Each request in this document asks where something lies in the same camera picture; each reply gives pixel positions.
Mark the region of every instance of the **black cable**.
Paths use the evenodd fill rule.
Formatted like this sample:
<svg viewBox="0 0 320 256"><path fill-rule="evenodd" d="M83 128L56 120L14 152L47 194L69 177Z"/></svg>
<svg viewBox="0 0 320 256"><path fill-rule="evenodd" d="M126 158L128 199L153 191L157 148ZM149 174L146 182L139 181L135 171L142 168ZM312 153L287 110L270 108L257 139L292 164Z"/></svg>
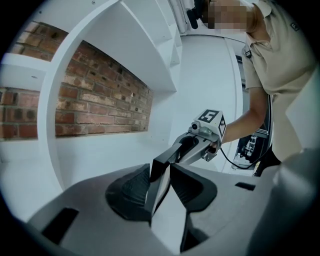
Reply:
<svg viewBox="0 0 320 256"><path fill-rule="evenodd" d="M261 158L263 158L265 156L265 154L268 152L268 150L262 155L260 156L257 160L255 160L251 165L249 165L248 167L244 168L244 167L240 167L238 165L236 165L235 163L231 162L228 157L225 155L225 152L222 150L222 148L220 148L222 154L224 155L225 159L230 163L233 164L235 167L239 168L239 169L243 169L243 170L248 170L251 166L255 165Z"/></svg>

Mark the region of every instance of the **brick wall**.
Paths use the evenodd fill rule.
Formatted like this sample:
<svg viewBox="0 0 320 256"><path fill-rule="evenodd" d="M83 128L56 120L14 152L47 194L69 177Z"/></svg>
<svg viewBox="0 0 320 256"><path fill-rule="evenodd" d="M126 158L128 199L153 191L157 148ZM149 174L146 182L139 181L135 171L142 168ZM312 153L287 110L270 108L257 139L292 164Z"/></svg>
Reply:
<svg viewBox="0 0 320 256"><path fill-rule="evenodd" d="M67 34L32 22L10 52L51 61ZM36 138L39 92L0 86L0 139ZM83 41L60 87L56 136L147 131L152 99L142 81Z"/></svg>

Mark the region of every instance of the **white wall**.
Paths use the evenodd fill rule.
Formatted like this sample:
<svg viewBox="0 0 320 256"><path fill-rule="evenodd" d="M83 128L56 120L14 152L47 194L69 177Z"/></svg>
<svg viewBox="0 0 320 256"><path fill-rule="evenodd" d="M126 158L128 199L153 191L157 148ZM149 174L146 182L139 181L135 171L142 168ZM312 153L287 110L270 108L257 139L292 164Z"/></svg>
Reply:
<svg viewBox="0 0 320 256"><path fill-rule="evenodd" d="M226 123L238 118L243 110L240 72L232 46L230 49L222 37L205 35L183 36L182 46L180 83L174 101L170 145L188 130L193 119L204 109L223 111ZM237 144L236 141L232 147L236 149ZM230 146L230 143L222 146L227 156ZM201 159L194 165L221 172L225 163L224 156L219 152L211 162Z"/></svg>

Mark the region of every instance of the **person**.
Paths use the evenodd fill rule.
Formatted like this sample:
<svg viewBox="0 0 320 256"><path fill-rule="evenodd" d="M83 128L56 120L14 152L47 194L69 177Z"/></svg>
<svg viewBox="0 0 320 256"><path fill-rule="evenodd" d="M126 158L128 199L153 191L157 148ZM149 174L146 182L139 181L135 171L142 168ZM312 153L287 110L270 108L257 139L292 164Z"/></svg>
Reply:
<svg viewBox="0 0 320 256"><path fill-rule="evenodd" d="M200 19L209 29L246 34L242 63L249 110L227 124L222 143L253 134L265 120L268 95L271 96L272 146L255 173L260 176L265 168L279 165L302 150L286 110L315 70L316 57L298 24L275 1L199 1Z"/></svg>

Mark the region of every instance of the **beige shirt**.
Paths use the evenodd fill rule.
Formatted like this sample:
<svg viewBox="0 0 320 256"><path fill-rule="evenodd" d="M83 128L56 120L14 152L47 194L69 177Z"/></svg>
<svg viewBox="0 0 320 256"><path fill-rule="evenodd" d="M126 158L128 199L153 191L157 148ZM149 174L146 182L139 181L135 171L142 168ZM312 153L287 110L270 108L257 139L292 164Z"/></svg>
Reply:
<svg viewBox="0 0 320 256"><path fill-rule="evenodd" d="M245 84L246 89L263 87L272 96L272 151L283 161L302 149L286 110L309 80L317 61L303 32L281 6L270 0L260 0L256 6L271 40L257 41L247 34L252 57L246 57L249 48L245 47Z"/></svg>

